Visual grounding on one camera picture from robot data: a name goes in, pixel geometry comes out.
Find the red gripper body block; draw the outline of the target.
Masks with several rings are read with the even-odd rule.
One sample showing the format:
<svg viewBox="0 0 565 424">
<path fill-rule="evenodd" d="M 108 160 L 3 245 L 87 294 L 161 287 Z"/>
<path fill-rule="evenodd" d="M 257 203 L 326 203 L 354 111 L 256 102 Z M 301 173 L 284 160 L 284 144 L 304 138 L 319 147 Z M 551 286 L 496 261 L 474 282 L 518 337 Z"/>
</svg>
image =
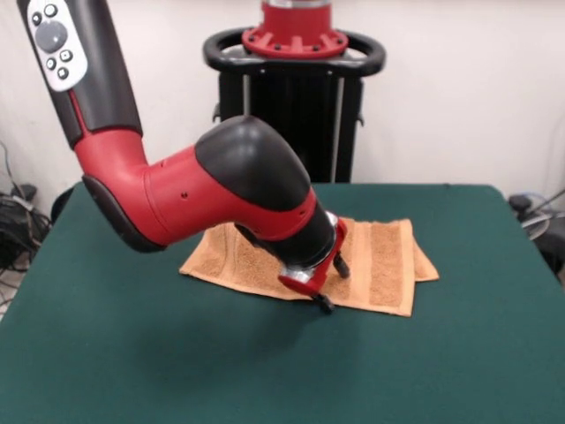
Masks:
<svg viewBox="0 0 565 424">
<path fill-rule="evenodd" d="M 334 244 L 328 255 L 317 265 L 307 269 L 283 267 L 278 280 L 290 290 L 303 296 L 314 297 L 321 293 L 326 283 L 328 271 L 333 265 L 333 259 L 337 252 L 342 252 L 343 242 L 348 233 L 347 226 L 342 218 L 330 218 L 334 226 Z"/>
</svg>

